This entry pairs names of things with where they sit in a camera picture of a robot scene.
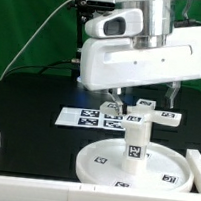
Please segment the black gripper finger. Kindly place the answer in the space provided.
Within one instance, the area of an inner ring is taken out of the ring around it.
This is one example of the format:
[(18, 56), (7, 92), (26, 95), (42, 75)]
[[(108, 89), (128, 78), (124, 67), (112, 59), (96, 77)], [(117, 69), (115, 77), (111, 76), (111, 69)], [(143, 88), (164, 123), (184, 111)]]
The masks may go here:
[(123, 111), (123, 101), (119, 98), (119, 95), (117, 93), (118, 89), (110, 89), (108, 92), (110, 93), (111, 98), (115, 103), (116, 113), (121, 115)]
[(168, 83), (167, 92), (165, 94), (165, 106), (168, 109), (172, 109), (174, 107), (174, 99), (180, 90), (181, 83), (178, 81)]

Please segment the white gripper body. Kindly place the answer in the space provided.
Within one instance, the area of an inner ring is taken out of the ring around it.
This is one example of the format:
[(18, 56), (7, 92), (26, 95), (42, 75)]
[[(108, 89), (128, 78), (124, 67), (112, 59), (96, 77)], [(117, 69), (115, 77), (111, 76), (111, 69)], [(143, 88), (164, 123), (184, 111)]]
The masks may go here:
[(201, 78), (201, 26), (179, 27), (166, 45), (135, 49), (130, 38), (86, 40), (80, 76), (91, 91)]

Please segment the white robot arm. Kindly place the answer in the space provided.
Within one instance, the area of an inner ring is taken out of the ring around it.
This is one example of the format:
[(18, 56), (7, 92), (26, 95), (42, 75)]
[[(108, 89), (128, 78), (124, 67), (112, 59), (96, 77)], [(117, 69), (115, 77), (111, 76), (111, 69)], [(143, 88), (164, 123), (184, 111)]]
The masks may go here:
[(182, 81), (201, 78), (201, 23), (176, 22), (175, 1), (86, 0), (99, 13), (85, 23), (80, 81), (91, 91), (111, 91), (113, 104), (103, 104), (103, 112), (128, 112), (119, 87), (167, 82), (173, 100)]

